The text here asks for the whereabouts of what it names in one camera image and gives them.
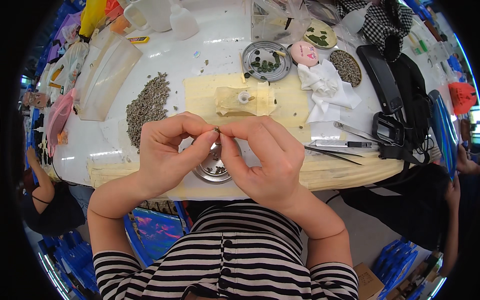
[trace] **floor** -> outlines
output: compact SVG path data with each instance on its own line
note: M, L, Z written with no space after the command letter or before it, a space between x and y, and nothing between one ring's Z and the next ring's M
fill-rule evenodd
M380 194L392 193L385 189L378 189ZM313 192L313 194L320 200L326 201L336 192L332 190ZM353 265L365 263L368 267L372 267L375 260L379 256L382 248L391 243L394 240L400 239L401 236L392 231L389 227L380 222L377 218L369 216L359 210L351 208L343 202L343 199L339 196L333 199L329 206L343 219L345 226L347 227L348 234L350 236L350 251L352 254ZM88 224L80 226L77 229L82 238L86 241L90 241L90 235L88 233ZM302 232L301 239L305 245L302 253L302 260L305 262L307 259L306 243L307 236ZM417 246L419 254L413 267L410 271L413 271L417 265L420 264L431 252Z

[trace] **tweezers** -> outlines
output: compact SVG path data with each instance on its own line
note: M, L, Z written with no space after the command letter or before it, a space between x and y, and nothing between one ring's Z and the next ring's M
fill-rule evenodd
M305 149L310 150L310 151L322 153L322 154L325 154L325 155L328 155L328 156L331 156L331 157L335 157L335 158L338 158L338 159L341 159L341 160L344 160L344 161L347 161L347 162L350 162L350 163L354 163L354 164L359 165L359 166L363 166L362 164L359 164L359 163L357 163L357 162L354 162L353 160L349 160L349 159L347 159L347 158L344 158L344 157L341 157L341 156L337 156L337 155L335 155L335 154L342 154L342 155L350 155L350 156L363 157L363 156L361 156L361 155L352 154L352 153L346 153L346 152L339 152L339 151L321 150L321 149L312 148L312 147L308 147L308 146L304 146L304 147L305 147Z

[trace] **pink compact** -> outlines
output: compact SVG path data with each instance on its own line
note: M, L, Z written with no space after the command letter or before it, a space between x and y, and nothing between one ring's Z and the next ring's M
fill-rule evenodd
M290 54L293 60L299 64L313 67L318 64L318 53L315 47L309 42L300 41L292 45Z

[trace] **yellow bag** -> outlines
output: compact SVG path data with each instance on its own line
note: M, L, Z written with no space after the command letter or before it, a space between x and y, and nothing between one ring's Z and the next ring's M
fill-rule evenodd
M107 0L88 0L80 15L81 27L79 35L91 37L98 21L105 17Z

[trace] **green piece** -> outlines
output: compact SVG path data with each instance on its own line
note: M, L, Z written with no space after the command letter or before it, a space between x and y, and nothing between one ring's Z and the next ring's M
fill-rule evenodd
M323 47L326 47L328 46L328 43L322 39L320 39L318 36L314 36L314 35L309 35L307 36L313 43L319 45L319 46L323 46Z

